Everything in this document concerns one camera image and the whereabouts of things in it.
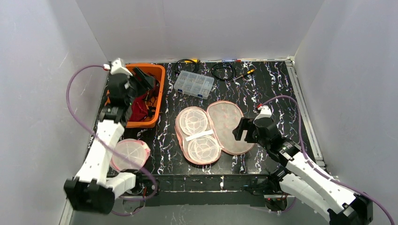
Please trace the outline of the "dark red lace bra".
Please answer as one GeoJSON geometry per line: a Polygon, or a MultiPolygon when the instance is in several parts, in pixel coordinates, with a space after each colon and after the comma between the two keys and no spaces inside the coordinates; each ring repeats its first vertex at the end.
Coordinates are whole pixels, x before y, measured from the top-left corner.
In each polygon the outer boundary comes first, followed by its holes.
{"type": "Polygon", "coordinates": [[[149,115],[149,108],[146,103],[148,94],[144,94],[138,98],[136,98],[132,105],[132,114],[129,119],[129,122],[141,122],[144,121],[149,115]]]}

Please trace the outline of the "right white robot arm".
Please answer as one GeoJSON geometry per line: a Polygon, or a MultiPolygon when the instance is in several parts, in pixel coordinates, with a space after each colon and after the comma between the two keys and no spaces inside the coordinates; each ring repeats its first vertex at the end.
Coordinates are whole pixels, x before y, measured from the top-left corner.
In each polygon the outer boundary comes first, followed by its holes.
{"type": "Polygon", "coordinates": [[[241,118],[232,131],[237,141],[263,147],[281,164],[269,181],[273,188],[291,194],[319,213],[330,225],[368,225],[373,221],[373,203],[367,197],[336,183],[336,180],[305,157],[301,147],[283,137],[271,118],[241,118]]]}

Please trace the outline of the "white mesh laundry bag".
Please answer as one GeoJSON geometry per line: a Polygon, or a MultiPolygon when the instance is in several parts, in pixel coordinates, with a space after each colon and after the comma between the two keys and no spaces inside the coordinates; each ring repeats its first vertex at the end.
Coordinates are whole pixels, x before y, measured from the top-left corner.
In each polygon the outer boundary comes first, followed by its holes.
{"type": "Polygon", "coordinates": [[[150,156],[149,146],[142,140],[125,139],[117,143],[115,152],[121,154],[123,158],[133,161],[136,165],[125,162],[119,157],[113,155],[110,166],[120,172],[126,169],[138,170],[142,168],[150,156]]]}

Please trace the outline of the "floral pink fabric pouch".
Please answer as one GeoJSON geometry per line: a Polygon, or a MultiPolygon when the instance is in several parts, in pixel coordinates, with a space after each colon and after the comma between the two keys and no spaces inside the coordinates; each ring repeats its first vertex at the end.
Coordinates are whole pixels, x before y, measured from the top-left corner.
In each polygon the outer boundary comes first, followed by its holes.
{"type": "Polygon", "coordinates": [[[254,144],[237,141],[232,133],[242,117],[241,109],[230,101],[214,102],[206,110],[196,106],[184,108],[177,115],[175,131],[186,160],[209,165],[222,152],[233,156],[249,152],[254,144]]]}

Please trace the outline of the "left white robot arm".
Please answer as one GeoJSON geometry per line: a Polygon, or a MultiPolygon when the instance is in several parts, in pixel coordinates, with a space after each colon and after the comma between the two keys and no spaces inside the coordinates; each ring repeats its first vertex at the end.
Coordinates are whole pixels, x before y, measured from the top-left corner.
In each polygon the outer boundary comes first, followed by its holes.
{"type": "Polygon", "coordinates": [[[117,153],[115,147],[133,114],[133,101],[153,88],[155,81],[154,77],[146,75],[137,67],[133,69],[135,75],[124,65],[104,64],[101,68],[109,71],[109,102],[100,110],[96,131],[87,127],[70,106],[69,91],[78,73],[73,74],[67,86],[68,110],[94,140],[83,165],[72,179],[65,181],[63,189],[73,210],[107,215],[118,197],[128,190],[143,186],[142,177],[132,169],[122,170],[110,179],[107,178],[107,173],[112,156],[129,161],[117,153]]]}

